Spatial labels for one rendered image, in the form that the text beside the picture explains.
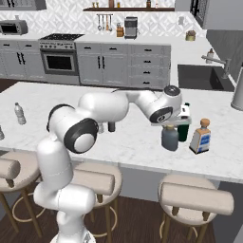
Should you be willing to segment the white bottle with blue label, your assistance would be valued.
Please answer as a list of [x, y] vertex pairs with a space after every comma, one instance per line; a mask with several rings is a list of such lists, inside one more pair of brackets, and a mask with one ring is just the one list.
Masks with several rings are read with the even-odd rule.
[[210, 121], [208, 119], [200, 120], [200, 127], [195, 131], [189, 148], [195, 153], [200, 154], [209, 150], [211, 130], [208, 128]]

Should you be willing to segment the rail with hanging tools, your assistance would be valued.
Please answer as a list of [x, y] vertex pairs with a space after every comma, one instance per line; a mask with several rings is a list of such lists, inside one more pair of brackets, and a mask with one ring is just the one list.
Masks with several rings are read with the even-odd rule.
[[98, 14], [98, 31], [112, 31], [112, 14]]

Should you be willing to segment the dark sink basin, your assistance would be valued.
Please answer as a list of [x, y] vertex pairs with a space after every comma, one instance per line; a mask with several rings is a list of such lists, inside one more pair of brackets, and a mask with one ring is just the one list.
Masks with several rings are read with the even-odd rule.
[[223, 68], [212, 65], [178, 65], [178, 86], [185, 89], [234, 92]]

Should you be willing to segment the silver toaster oven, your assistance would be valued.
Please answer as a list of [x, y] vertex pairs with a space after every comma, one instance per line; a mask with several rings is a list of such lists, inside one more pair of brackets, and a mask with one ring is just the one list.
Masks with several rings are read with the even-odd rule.
[[23, 35], [28, 33], [28, 24], [25, 20], [0, 21], [0, 32], [4, 35]]

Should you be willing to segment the gold pot with plant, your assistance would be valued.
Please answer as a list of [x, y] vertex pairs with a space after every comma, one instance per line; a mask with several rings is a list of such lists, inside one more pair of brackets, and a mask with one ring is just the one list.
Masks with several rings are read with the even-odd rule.
[[194, 30], [189, 30], [186, 32], [186, 41], [194, 41], [196, 39], [196, 32]]

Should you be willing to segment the steel cylinder pot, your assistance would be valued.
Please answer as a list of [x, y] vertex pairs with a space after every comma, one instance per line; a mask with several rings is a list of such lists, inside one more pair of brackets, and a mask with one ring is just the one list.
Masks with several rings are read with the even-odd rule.
[[243, 111], [243, 66], [240, 69], [238, 81], [234, 89], [231, 107], [236, 110]]

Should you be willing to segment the dark wooden wall shelf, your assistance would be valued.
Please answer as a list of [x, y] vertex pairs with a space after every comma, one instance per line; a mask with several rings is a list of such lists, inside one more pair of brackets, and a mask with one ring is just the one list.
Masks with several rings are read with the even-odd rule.
[[83, 11], [175, 11], [175, 8], [87, 8]]

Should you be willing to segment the grey tap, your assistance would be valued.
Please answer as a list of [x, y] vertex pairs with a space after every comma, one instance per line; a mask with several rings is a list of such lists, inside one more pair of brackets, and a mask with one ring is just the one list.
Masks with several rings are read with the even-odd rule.
[[[209, 59], [205, 55], [202, 55], [201, 58], [204, 59], [204, 60], [208, 60]], [[230, 74], [231, 59], [226, 59], [225, 61], [222, 61], [222, 60], [218, 60], [218, 59], [212, 58], [211, 60], [213, 62], [215, 62], [215, 63], [219, 63], [219, 64], [223, 64], [224, 65], [222, 79], [227, 79], [229, 74]]]

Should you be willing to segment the beige bar stool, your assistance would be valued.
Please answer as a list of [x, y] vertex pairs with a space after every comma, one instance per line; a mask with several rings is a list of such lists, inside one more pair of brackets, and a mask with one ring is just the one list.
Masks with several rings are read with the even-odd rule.
[[74, 166], [72, 184], [92, 189], [96, 195], [95, 209], [104, 208], [106, 232], [95, 237], [107, 237], [112, 243], [112, 232], [118, 224], [118, 196], [122, 190], [122, 173], [117, 166], [81, 162]]
[[202, 243], [209, 223], [217, 215], [231, 215], [234, 211], [233, 195], [217, 190], [206, 178], [167, 175], [159, 183], [158, 198], [163, 210], [161, 243], [167, 243], [171, 220], [189, 228], [188, 240], [194, 234], [196, 243]]
[[7, 152], [0, 156], [0, 202], [2, 203], [13, 229], [18, 233], [17, 222], [5, 199], [4, 193], [21, 192], [30, 219], [39, 237], [41, 228], [28, 199], [27, 187], [40, 176], [38, 161], [33, 152]]

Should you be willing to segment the white soap dispenser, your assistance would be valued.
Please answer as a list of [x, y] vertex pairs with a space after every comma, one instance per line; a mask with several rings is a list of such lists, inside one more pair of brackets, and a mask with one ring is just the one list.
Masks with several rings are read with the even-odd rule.
[[212, 48], [208, 51], [207, 57], [209, 59], [206, 60], [206, 64], [211, 64], [213, 62], [211, 59], [214, 58], [214, 50]]

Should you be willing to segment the grey wall cupboard with glass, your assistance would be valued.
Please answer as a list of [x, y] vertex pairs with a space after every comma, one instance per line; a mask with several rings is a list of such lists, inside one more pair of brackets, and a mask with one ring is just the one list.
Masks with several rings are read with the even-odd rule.
[[243, 30], [243, 0], [191, 0], [190, 12], [203, 29]]

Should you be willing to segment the black and silver coffee machine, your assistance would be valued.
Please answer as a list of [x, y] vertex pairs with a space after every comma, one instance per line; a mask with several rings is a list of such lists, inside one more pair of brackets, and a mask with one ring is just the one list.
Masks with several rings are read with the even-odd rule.
[[138, 35], [138, 18], [127, 16], [124, 19], [124, 38], [136, 39]]

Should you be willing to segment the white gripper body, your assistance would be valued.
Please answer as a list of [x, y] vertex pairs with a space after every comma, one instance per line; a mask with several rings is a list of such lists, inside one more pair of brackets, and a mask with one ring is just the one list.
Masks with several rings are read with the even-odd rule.
[[190, 116], [178, 115], [172, 117], [170, 119], [170, 123], [174, 126], [190, 125], [192, 123], [192, 119]]

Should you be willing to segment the grey cupboard run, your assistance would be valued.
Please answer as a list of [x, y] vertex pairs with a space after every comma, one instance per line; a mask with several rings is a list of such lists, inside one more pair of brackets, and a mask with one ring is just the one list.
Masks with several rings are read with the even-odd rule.
[[163, 89], [170, 83], [171, 46], [77, 43], [82, 84]]
[[46, 79], [37, 40], [1, 40], [0, 52], [8, 78], [35, 82]]

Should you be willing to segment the grey bottle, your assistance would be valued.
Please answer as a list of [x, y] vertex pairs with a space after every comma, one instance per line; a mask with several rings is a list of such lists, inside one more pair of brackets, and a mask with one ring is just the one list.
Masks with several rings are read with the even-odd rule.
[[178, 131], [173, 125], [163, 127], [161, 145], [169, 151], [176, 151], [178, 149]]

